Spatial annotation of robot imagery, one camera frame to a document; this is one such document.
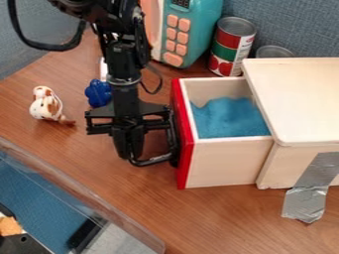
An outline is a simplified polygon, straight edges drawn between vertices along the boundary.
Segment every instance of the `clear plastic sheet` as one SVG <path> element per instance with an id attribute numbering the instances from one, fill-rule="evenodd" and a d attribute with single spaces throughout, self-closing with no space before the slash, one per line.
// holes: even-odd
<path id="1" fill-rule="evenodd" d="M 10 155 L 13 155 L 21 161 L 25 161 L 25 164 Z M 93 209 L 82 202 L 81 199 L 74 197 L 69 192 L 64 191 L 46 180 L 32 169 L 36 167 L 37 164 L 40 164 L 38 167 L 44 165 L 46 171 L 49 171 L 46 172 L 49 176 L 58 176 L 62 179 L 62 181 L 70 187 L 72 193 L 79 193 L 80 195 L 86 196 L 86 198 L 92 196 L 93 199 L 96 199 L 97 202 L 105 208 L 101 209 L 97 208 L 100 206 L 96 206 L 96 208 Z M 0 186 L 0 202 L 5 204 L 5 206 L 9 206 L 8 208 L 17 215 L 19 221 L 28 233 L 49 247 L 54 253 L 153 254 L 165 252 L 164 242 L 146 228 L 143 228 L 121 211 L 105 202 L 91 190 L 69 177 L 63 176 L 62 173 L 54 167 L 22 151 L 1 137 L 0 178 L 2 178 L 2 181 L 7 182 L 6 185 Z M 41 202 L 39 200 L 40 198 L 48 199 L 49 202 Z M 62 210 L 61 206 L 64 207 L 63 210 L 68 209 L 66 214 L 69 214 L 69 216 L 64 216 L 60 219 L 57 213 Z M 64 225 L 64 227 L 52 227 L 46 223 L 46 221 L 50 221 L 50 224 L 56 224 L 54 221 L 55 218 L 58 218 L 59 220 L 57 222 Z M 76 232 L 74 229 L 78 229 L 84 221 L 88 222 L 88 220 L 99 228 L 99 232 L 94 237 L 91 237 L 81 252 L 78 252 L 70 248 L 68 242 L 63 239 L 65 237 L 62 238 L 60 235 L 66 233 L 69 234 L 68 236 L 72 236 L 72 234 Z M 73 231 L 66 231 L 64 229 L 66 226 Z M 57 242 L 58 239 L 63 239 L 62 252 L 60 251 L 60 244 Z"/>

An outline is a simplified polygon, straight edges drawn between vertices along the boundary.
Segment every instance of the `can lid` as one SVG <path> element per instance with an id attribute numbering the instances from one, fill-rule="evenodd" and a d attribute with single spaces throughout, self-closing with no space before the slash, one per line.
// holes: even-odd
<path id="1" fill-rule="evenodd" d="M 268 45 L 258 48 L 257 59 L 294 58 L 295 55 L 283 47 Z"/>
<path id="2" fill-rule="evenodd" d="M 252 36 L 257 33 L 255 25 L 238 17 L 225 17 L 218 21 L 218 28 L 234 36 Z"/>

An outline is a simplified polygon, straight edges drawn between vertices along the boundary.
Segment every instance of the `gray tape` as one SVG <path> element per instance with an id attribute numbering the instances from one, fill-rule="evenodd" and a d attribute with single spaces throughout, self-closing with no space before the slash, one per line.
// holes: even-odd
<path id="1" fill-rule="evenodd" d="M 339 174 L 339 152 L 318 154 L 284 198 L 282 217 L 312 223 L 322 217 L 331 182 Z"/>

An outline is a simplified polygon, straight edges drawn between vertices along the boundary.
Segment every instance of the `toy shell figurine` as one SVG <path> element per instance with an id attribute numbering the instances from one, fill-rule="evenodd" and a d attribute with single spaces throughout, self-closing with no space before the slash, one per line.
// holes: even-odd
<path id="1" fill-rule="evenodd" d="M 35 87 L 33 89 L 33 99 L 30 114 L 34 118 L 56 121 L 66 125 L 75 124 L 75 121 L 68 120 L 62 114 L 62 101 L 49 87 Z"/>

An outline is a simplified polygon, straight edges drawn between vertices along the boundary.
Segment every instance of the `teal toy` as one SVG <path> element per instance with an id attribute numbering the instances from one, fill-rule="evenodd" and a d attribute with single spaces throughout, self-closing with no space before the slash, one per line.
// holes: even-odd
<path id="1" fill-rule="evenodd" d="M 146 2 L 149 5 L 153 3 L 152 7 L 144 9 L 146 18 L 149 18 L 146 25 L 155 60 L 186 68 L 209 48 L 216 22 L 221 17 L 223 0 L 142 2 L 145 2 L 145 6 Z M 160 24 L 161 28 L 159 29 L 155 23 Z"/>

